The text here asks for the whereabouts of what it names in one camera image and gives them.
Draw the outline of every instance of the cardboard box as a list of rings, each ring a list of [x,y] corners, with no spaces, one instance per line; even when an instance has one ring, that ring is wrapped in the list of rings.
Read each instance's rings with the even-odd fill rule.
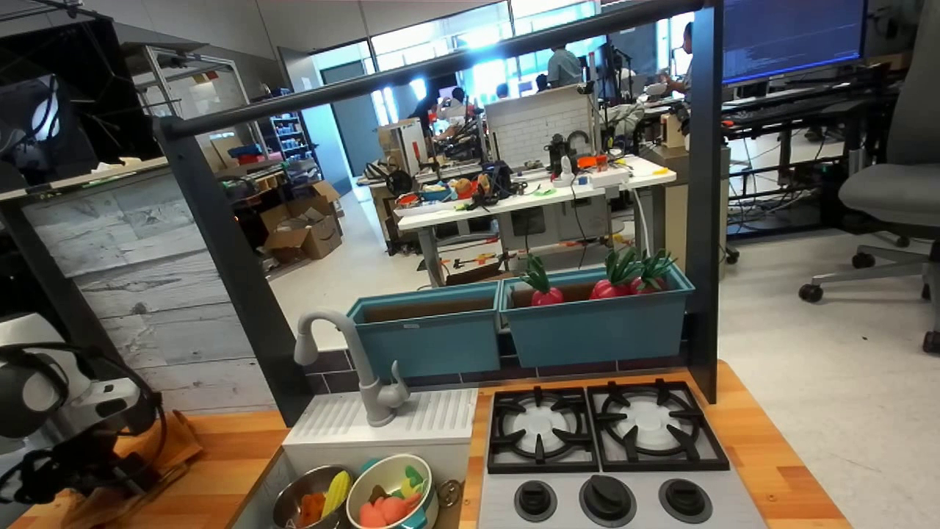
[[[322,260],[340,241],[337,195],[329,182],[310,185],[310,197],[280,203],[260,213],[265,251],[280,263]]]

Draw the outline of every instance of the sink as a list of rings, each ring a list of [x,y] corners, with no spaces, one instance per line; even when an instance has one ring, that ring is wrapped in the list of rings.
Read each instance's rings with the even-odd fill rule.
[[[321,394],[287,433],[285,460],[299,473],[321,466],[357,473],[374,460],[416,454],[432,466],[435,482],[463,479],[473,411],[475,388],[413,392],[401,417],[371,427],[357,394]]]

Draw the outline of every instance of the white table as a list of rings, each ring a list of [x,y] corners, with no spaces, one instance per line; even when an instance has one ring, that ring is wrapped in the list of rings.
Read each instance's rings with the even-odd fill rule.
[[[520,180],[529,182],[525,195],[498,201],[495,205],[488,205],[488,208],[463,208],[466,205],[463,201],[462,203],[428,203],[428,205],[416,205],[416,208],[397,208],[399,229],[416,233],[428,280],[438,288],[438,286],[443,286],[443,275],[440,275],[435,227],[443,227],[443,225],[462,225],[462,220],[475,220],[475,217],[503,217],[510,213],[545,208],[545,205],[572,203],[572,201],[589,201],[589,197],[603,197],[609,189],[617,189],[617,192],[636,192],[644,213],[645,213],[645,220],[650,220],[650,233],[664,227],[661,213],[654,213],[654,201],[645,201],[644,192],[675,182],[675,172],[653,164],[636,157],[626,157],[626,167],[609,167],[609,172],[582,173],[582,176],[557,176],[551,182],[548,173],[542,173],[542,172],[522,173]]]

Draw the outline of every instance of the kitchen counter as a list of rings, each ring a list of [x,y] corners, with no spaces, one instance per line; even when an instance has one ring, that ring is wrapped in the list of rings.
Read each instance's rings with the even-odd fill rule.
[[[540,383],[542,388],[567,388],[567,385],[597,385],[611,377],[584,377],[584,379],[557,379]],[[636,373],[636,377],[613,377],[617,383],[653,383],[653,379],[681,379],[689,383],[686,370],[664,370],[664,373]],[[839,510],[820,488],[813,473],[801,466],[801,460],[789,451],[785,436],[770,423],[754,396],[742,388],[728,366],[719,361],[717,370],[717,407],[704,407],[700,396],[708,423],[719,445],[725,446],[735,470],[757,502],[766,527],[848,527]],[[491,436],[491,407],[493,388],[531,388],[531,379],[495,383],[479,392],[475,416],[473,416],[473,438],[470,438],[470,463],[463,482],[463,507],[462,507],[462,529],[475,529],[479,502],[481,502],[481,479],[488,473],[488,436]]]
[[[233,527],[287,436],[275,411],[191,416],[188,423],[206,457],[180,482],[112,527]],[[78,502],[78,493],[61,492],[56,502],[28,510],[14,529],[59,529]]]

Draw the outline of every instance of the yellow vegetable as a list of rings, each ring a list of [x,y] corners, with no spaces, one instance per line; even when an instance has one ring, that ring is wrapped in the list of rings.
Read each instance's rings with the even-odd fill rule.
[[[352,485],[352,477],[346,470],[332,477],[327,488],[322,518],[346,502],[350,485]]]

